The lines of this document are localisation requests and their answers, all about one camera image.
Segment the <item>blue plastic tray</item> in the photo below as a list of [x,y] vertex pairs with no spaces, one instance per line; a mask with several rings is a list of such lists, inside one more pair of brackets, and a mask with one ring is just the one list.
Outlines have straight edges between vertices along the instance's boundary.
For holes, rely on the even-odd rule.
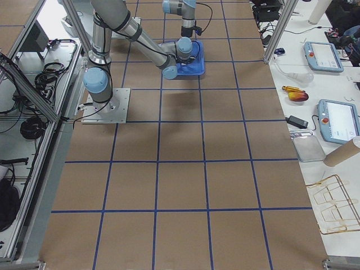
[[160,48],[174,59],[162,70],[165,79],[203,75],[205,72],[204,50],[200,41],[182,37],[177,41],[162,43]]

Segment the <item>brass cylinder tool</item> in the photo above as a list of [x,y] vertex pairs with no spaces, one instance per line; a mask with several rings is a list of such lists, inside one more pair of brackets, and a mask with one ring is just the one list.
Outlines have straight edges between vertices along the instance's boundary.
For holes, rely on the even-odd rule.
[[292,87],[292,86],[288,86],[288,85],[283,85],[282,86],[282,90],[290,93],[290,92],[302,92],[302,90],[300,88],[297,87]]

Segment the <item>mango fruit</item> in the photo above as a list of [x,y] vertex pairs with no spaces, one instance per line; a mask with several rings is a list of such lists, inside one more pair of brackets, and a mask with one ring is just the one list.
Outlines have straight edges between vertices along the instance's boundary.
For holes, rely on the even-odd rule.
[[309,96],[305,91],[295,91],[295,92],[289,92],[288,98],[290,101],[303,102],[303,101],[307,101]]

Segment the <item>far teach pendant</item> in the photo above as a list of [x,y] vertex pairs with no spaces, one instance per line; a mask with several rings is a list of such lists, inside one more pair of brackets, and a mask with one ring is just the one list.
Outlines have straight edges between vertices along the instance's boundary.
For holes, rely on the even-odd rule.
[[305,42],[305,58],[313,71],[342,73],[344,71],[340,57],[332,43]]

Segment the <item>teach pendant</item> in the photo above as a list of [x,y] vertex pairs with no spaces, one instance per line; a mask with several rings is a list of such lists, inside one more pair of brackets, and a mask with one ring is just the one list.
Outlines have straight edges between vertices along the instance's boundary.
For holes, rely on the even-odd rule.
[[342,73],[344,71],[340,57],[332,43],[305,42],[305,58],[313,71]]
[[326,142],[345,144],[359,136],[359,117],[355,104],[319,100],[319,128]]

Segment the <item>black power adapter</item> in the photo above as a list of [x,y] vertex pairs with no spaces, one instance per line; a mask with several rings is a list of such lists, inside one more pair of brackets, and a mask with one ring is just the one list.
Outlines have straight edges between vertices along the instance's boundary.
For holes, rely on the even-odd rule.
[[293,115],[290,115],[289,117],[285,118],[287,124],[290,124],[294,127],[297,127],[299,129],[307,129],[308,128],[308,122],[301,119],[301,118],[297,118]]

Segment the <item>clear plastic lidded box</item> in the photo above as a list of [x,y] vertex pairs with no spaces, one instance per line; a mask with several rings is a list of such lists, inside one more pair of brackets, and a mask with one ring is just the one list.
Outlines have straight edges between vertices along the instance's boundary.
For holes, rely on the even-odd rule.
[[301,162],[322,161],[326,157],[316,136],[294,137],[292,142]]

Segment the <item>near teach pendant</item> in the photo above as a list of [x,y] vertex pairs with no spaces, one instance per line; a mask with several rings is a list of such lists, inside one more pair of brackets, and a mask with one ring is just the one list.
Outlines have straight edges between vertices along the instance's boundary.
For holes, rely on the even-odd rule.
[[359,117],[355,104],[319,100],[319,128],[326,142],[345,144],[359,136]]

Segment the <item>cardboard tube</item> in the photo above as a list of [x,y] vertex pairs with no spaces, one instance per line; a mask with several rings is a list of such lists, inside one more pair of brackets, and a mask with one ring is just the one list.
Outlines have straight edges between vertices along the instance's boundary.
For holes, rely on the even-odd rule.
[[358,153],[359,153],[359,136],[356,136],[347,143],[338,147],[333,152],[329,153],[325,157],[323,162],[328,167],[334,167]]

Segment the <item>aluminium frame post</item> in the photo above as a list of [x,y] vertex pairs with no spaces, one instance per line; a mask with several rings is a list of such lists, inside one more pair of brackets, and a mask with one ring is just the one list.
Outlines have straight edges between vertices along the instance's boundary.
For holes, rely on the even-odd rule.
[[288,0],[285,3],[282,14],[280,15],[278,23],[275,27],[275,30],[271,37],[271,40],[269,41],[268,47],[264,54],[263,62],[265,64],[269,64],[271,58],[273,57],[275,49],[277,48],[277,46],[280,42],[282,34],[283,34],[288,22],[290,21],[290,18],[292,16],[293,11],[295,10],[295,7],[297,4],[298,4],[298,0]]

